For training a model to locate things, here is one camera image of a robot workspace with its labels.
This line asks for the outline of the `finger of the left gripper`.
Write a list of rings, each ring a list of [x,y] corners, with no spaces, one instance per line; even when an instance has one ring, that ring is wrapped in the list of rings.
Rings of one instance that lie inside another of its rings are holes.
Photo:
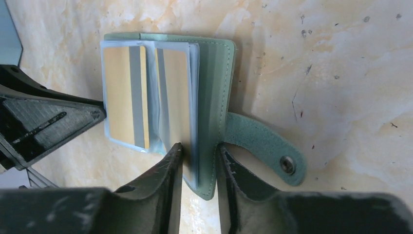
[[[0,67],[0,170],[27,169],[106,118],[102,101],[47,89]]]

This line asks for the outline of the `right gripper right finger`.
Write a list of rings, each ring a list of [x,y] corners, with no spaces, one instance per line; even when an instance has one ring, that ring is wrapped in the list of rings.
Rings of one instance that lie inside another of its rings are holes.
[[[410,234],[413,215],[386,193],[286,192],[218,147],[217,189],[224,234]]]

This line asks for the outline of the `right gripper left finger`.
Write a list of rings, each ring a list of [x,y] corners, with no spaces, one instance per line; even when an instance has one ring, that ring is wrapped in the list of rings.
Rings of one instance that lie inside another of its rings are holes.
[[[103,187],[2,189],[3,234],[176,234],[180,226],[183,148],[131,182]]]

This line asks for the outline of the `green card holder wallet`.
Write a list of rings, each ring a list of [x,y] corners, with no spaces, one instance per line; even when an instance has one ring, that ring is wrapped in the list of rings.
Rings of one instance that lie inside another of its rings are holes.
[[[215,156],[221,142],[249,150],[291,186],[303,182],[307,163],[298,149],[261,122],[228,111],[236,52],[233,41],[138,32],[109,33],[104,39],[193,42],[199,45],[200,159],[198,186],[192,190],[200,198],[211,200],[214,196],[217,168]]]

